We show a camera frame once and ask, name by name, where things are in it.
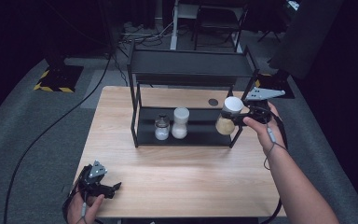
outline glass jar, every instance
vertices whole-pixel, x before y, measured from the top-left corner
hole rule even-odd
[[[222,110],[229,112],[231,114],[240,114],[243,107],[244,105],[240,98],[235,96],[229,96],[228,98],[226,98]],[[230,135],[235,130],[234,122],[231,119],[222,118],[221,114],[217,119],[215,127],[216,130],[222,135]]]
[[[172,136],[183,139],[187,135],[187,121],[190,112],[185,107],[177,107],[173,111]]]
[[[165,140],[170,135],[170,118],[165,114],[159,114],[155,120],[155,136],[158,140]]]

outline black metal shelf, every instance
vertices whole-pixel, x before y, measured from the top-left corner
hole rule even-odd
[[[158,140],[155,137],[155,118],[157,114],[164,113],[173,119],[175,108],[142,107],[139,110],[137,142],[139,145],[157,146],[229,146],[231,137],[220,134],[215,123],[219,117],[221,108],[189,108],[190,117],[187,125],[187,136],[184,139],[176,139],[171,134],[166,140]]]
[[[215,128],[215,123],[221,108],[189,108],[187,136],[184,139],[176,139],[170,133],[168,139],[158,140],[155,136],[155,118],[159,113],[165,113],[173,120],[174,108],[143,106],[140,86],[146,84],[227,87],[227,96],[229,96],[232,95],[238,77],[250,78],[248,85],[243,89],[244,92],[248,92],[259,70],[256,60],[247,47],[243,53],[222,53],[137,49],[134,42],[130,48],[127,69],[133,106],[131,132],[136,147],[139,145],[233,147],[242,128],[239,128],[233,139],[230,135],[220,134]]]

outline gray carpet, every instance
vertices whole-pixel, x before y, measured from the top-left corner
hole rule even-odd
[[[178,49],[192,49],[191,33],[180,31]],[[257,42],[261,34],[244,32],[241,45],[249,45],[261,73],[274,73],[267,64],[279,43],[273,35]],[[159,46],[140,48],[168,49],[170,37]],[[128,45],[121,46],[125,51]],[[210,48],[207,50],[228,50]],[[107,60],[66,59],[67,64],[82,65],[84,71],[75,93],[34,91],[34,85],[47,68],[37,64],[11,92],[0,107],[0,223],[10,178],[22,153],[53,122],[79,104],[100,80]],[[117,51],[117,63],[127,75],[126,57]],[[342,171],[294,81],[289,78],[296,99],[273,99],[280,111],[288,135],[289,150],[311,182],[332,205],[341,223],[358,223],[358,196]],[[121,72],[114,65],[98,90],[81,106],[54,125],[35,142],[17,172],[8,208],[8,223],[64,223],[61,206],[74,181],[76,168],[85,145],[101,89],[105,85],[125,86]],[[117,223],[116,219],[104,220]],[[274,223],[288,223],[280,217]]]

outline human hand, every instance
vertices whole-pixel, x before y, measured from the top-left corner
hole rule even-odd
[[[88,197],[86,203],[86,215],[82,217],[83,210],[83,198],[80,195],[80,192],[76,193],[74,198],[68,207],[68,223],[69,224],[88,224],[94,223],[94,220],[97,216],[98,209],[103,203],[103,194],[98,197]]]
[[[271,112],[274,113],[277,117],[279,117],[276,107],[270,102],[268,102],[268,106],[270,107]],[[269,137],[267,127],[269,127],[272,130],[273,135],[275,136],[276,143],[279,144],[280,146],[285,147],[282,140],[282,134],[279,130],[277,121],[274,118],[271,119],[268,125],[259,123],[256,120],[251,119],[249,117],[245,117],[243,119],[243,122],[257,132],[258,141],[260,142],[260,145],[263,147],[263,151],[264,154],[266,154],[266,156],[274,147],[274,143],[272,143]]]

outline wrist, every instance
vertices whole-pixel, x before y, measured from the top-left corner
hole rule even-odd
[[[284,158],[287,156],[289,156],[289,153],[284,145],[274,144],[266,154],[266,161],[268,161],[269,168],[280,161],[284,161]]]

